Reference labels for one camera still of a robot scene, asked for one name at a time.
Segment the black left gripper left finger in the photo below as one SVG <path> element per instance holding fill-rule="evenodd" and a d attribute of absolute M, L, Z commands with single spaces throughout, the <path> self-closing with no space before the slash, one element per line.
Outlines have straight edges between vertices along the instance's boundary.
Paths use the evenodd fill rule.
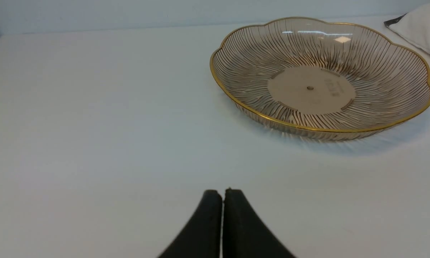
<path fill-rule="evenodd" d="M 191 218 L 159 257 L 218 258 L 222 207 L 220 194 L 216 190 L 205 190 Z"/>

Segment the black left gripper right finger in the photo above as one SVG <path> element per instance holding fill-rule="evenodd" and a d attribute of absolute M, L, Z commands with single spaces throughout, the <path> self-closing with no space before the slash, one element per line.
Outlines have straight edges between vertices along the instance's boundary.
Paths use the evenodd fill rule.
<path fill-rule="evenodd" d="M 225 191 L 222 255 L 224 258 L 293 258 L 262 222 L 240 189 Z"/>

